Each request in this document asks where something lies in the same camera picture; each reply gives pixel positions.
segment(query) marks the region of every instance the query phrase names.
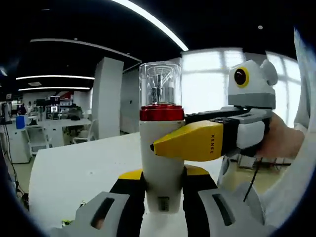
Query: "yellow robot eye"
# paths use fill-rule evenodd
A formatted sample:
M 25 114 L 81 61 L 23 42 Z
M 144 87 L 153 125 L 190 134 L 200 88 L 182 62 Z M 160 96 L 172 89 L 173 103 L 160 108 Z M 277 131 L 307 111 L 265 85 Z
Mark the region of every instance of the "yellow robot eye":
M 246 68 L 238 68 L 235 71 L 234 74 L 234 79 L 237 83 L 237 86 L 239 88 L 244 88 L 248 85 L 249 83 L 249 73 L 248 70 Z

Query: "monitor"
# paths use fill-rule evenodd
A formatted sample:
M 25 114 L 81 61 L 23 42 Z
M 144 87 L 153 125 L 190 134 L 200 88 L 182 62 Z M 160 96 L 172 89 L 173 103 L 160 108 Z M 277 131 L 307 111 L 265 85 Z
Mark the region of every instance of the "monitor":
M 51 113 L 56 113 L 56 112 L 58 112 L 58 106 L 52 106 L 52 107 L 50 107 L 50 111 L 51 111 Z
M 51 105 L 59 105 L 60 104 L 60 96 L 51 96 L 50 97 Z

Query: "white pillar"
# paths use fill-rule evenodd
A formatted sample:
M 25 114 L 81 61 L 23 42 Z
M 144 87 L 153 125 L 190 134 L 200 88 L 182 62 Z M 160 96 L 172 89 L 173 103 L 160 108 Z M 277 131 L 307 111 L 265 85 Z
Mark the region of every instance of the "white pillar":
M 93 128 L 99 139 L 119 136 L 120 88 L 124 63 L 103 58 L 95 70 L 92 97 Z
M 85 91 L 74 91 L 74 103 L 80 106 L 83 112 L 87 112 L 89 107 L 89 93 Z

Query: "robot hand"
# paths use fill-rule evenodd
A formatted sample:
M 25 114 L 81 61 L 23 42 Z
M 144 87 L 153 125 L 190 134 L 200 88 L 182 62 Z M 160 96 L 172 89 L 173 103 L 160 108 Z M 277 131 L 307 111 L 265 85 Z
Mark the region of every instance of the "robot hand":
M 252 214 L 242 198 L 217 188 L 203 168 L 185 165 L 181 184 L 188 237 L 265 237 L 273 231 Z M 101 192 L 81 206 L 70 225 L 53 228 L 50 236 L 138 237 L 146 188 L 142 170 L 127 172 L 109 193 Z
M 223 155 L 254 156 L 276 106 L 274 66 L 250 60 L 230 70 L 228 102 L 234 107 L 186 116 L 186 125 L 156 140 L 158 156 L 207 161 Z

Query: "white cylinder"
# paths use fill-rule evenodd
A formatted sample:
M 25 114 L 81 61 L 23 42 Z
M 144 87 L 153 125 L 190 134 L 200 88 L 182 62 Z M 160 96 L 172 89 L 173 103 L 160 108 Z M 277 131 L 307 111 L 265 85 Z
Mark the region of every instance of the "white cylinder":
M 148 188 L 146 198 L 150 212 L 176 213 L 179 210 L 184 161 L 156 156 L 150 145 L 184 124 L 184 120 L 139 122 L 143 174 Z

